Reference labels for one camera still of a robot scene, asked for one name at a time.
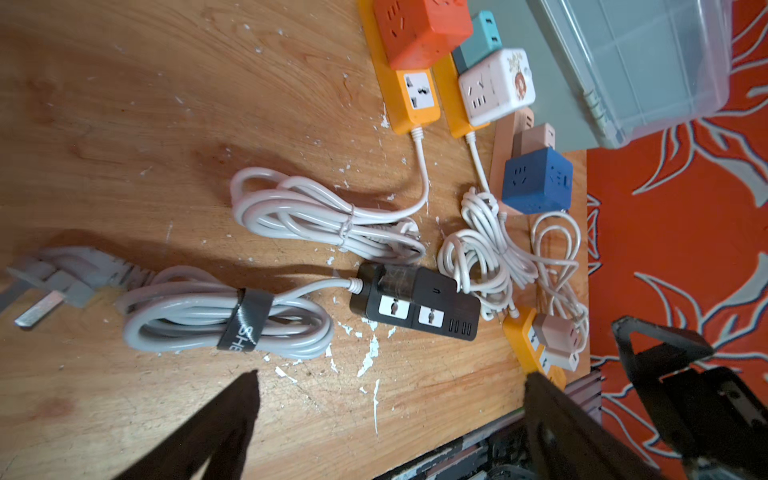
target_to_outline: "white cable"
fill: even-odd
[[[379,263],[415,263],[426,253],[419,242],[419,227],[409,218],[429,196],[429,179],[424,160],[420,127],[411,132],[422,196],[410,208],[387,211],[357,208],[323,185],[306,177],[289,177],[269,168],[244,168],[230,183],[235,220],[252,233],[269,238],[293,238],[329,243]],[[276,185],[243,192],[251,178]]]
[[[333,338],[333,320],[302,296],[331,287],[362,291],[362,280],[328,279],[275,295],[257,349],[292,359],[312,359]],[[237,305],[237,290],[193,266],[173,266],[115,306],[126,316],[123,339],[132,348],[168,352],[216,346]]]
[[[438,270],[458,283],[459,291],[471,293],[480,299],[481,315],[486,320],[494,319],[499,313],[508,311],[519,316],[512,300],[514,286],[525,288],[537,282],[548,296],[547,314],[559,315],[574,322],[579,333],[577,351],[584,350],[589,337],[589,312],[578,301],[568,283],[578,270],[576,255],[581,245],[581,231],[570,215],[550,212],[538,217],[531,228],[533,254],[518,247],[507,234],[507,214],[500,213],[498,201],[491,194],[485,172],[475,144],[475,132],[466,135],[472,162],[480,178],[483,191],[477,193],[474,187],[462,198],[462,217],[470,226],[449,235],[438,253]],[[541,222],[549,217],[566,219],[573,228],[550,225],[538,231]],[[562,260],[541,256],[541,242],[548,233],[559,232],[565,236],[566,252]],[[472,280],[470,272],[478,266],[480,278]],[[548,266],[560,266],[559,272]]]

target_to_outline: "power plug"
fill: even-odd
[[[519,141],[515,138],[515,143],[520,145],[520,151],[517,152],[516,157],[545,148],[554,150],[554,128],[550,124],[536,125],[523,130],[518,135]]]
[[[502,324],[504,335],[515,351],[520,366],[526,374],[539,372],[546,376],[560,390],[565,388],[565,372],[556,366],[549,354],[549,349],[541,343],[533,328],[537,311],[529,307],[518,308],[520,316],[507,316]]]
[[[430,68],[472,35],[466,0],[375,0],[373,12],[393,70]]]
[[[488,126],[483,124],[473,127],[469,124],[462,91],[458,87],[458,71],[451,55],[439,59],[432,67],[432,72],[435,74],[435,83],[440,91],[442,110],[445,112],[448,128],[454,138],[464,137],[469,132]]]
[[[570,354],[578,347],[576,326],[569,319],[539,313],[534,319],[533,330],[541,343],[551,349]]]
[[[362,28],[371,51],[373,69],[379,80],[389,123],[398,135],[415,127],[431,124],[440,118],[435,96],[435,84],[428,68],[396,71],[389,66],[382,37],[376,26],[373,0],[359,0]]]
[[[481,10],[472,17],[472,36],[453,51],[456,69],[462,74],[501,47],[502,37],[498,34],[493,13]]]
[[[502,202],[526,214],[571,208],[574,166],[547,148],[507,161]]]
[[[458,81],[469,123],[475,127],[536,100],[528,56],[521,48],[503,48],[490,54],[464,72]]]
[[[92,247],[55,247],[14,260],[6,269],[14,283],[0,293],[0,312],[30,289],[44,296],[16,318],[23,329],[37,322],[62,303],[83,308],[103,286],[132,290],[149,283],[154,272],[144,270]]]
[[[559,366],[563,370],[575,372],[578,368],[579,355],[576,352],[569,353],[547,348],[547,358],[552,365]]]
[[[456,281],[423,266],[364,263],[357,277],[362,291],[349,309],[365,318],[422,332],[474,340],[480,300],[458,293]]]

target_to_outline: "power strip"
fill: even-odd
[[[392,70],[373,13],[373,0],[359,0],[358,8],[392,129],[398,135],[403,135],[438,120],[440,107],[435,96],[432,73],[428,68]]]
[[[473,127],[467,118],[467,111],[464,109],[462,92],[458,87],[458,71],[453,61],[452,55],[446,55],[432,66],[435,73],[435,83],[440,93],[442,110],[445,112],[445,119],[448,121],[448,128],[454,138],[464,137],[466,134],[487,127],[489,124]]]
[[[547,347],[541,342],[533,328],[536,309],[521,307],[520,316],[508,316],[503,323],[504,335],[515,351],[520,366],[526,374],[539,372],[546,376],[560,390],[565,388],[565,372],[552,363]]]
[[[456,281],[423,266],[364,263],[362,290],[349,309],[369,320],[460,340],[474,340],[480,301],[457,292]]]

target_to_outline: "black power strip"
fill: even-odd
[[[458,293],[456,281],[423,266],[364,263],[364,285],[349,309],[365,318],[422,332],[474,340],[480,300]]]

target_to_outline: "wooden table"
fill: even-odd
[[[364,207],[418,198],[411,139],[383,120],[356,3],[236,1],[0,5],[0,265],[86,244],[272,291],[333,269],[354,275],[351,253],[235,224],[227,184],[260,165],[336,186]],[[486,167],[493,132],[478,133]],[[475,174],[444,119],[425,129],[425,151],[432,192],[415,219],[429,245],[423,264],[434,267],[441,235],[464,227],[459,199]],[[585,230],[585,156],[571,159],[572,213]],[[528,219],[510,225],[529,245]],[[574,287],[586,301],[582,250]],[[0,286],[9,281],[3,274]],[[0,478],[115,475],[249,369],[260,370],[263,402],[247,478],[370,478],[521,405],[524,376],[496,322],[473,343],[373,332],[349,312],[348,293],[327,290],[314,298],[353,329],[336,330],[331,358],[159,356],[122,343],[118,294],[62,306],[31,333],[12,324],[29,298],[0,318]],[[518,298],[535,301],[535,289]],[[373,335],[380,354],[358,377]]]

